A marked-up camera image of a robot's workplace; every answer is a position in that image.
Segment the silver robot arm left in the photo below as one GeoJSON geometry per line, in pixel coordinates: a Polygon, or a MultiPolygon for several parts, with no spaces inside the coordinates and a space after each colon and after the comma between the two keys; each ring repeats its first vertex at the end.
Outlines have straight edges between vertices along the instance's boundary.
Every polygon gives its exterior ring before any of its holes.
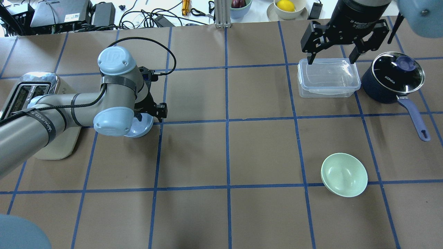
{"type": "Polygon", "coordinates": [[[44,95],[1,125],[1,177],[73,127],[92,126],[105,136],[141,137],[151,128],[135,131],[143,113],[158,120],[167,117],[167,104],[153,101],[149,72],[137,66],[127,49],[104,49],[98,66],[103,74],[99,93],[44,95]]]}

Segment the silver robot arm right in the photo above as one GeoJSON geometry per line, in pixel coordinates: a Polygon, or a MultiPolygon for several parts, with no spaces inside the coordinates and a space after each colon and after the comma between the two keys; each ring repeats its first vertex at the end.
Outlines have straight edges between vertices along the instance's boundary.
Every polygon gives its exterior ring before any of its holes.
{"type": "Polygon", "coordinates": [[[353,64],[360,55],[378,50],[386,36],[391,43],[404,19],[421,37],[442,37],[441,0],[398,0],[399,13],[392,30],[382,19],[390,3],[389,0],[339,0],[329,22],[321,25],[311,21],[301,38],[301,50],[308,54],[308,64],[312,64],[316,55],[325,49],[354,44],[349,55],[353,64]]]}

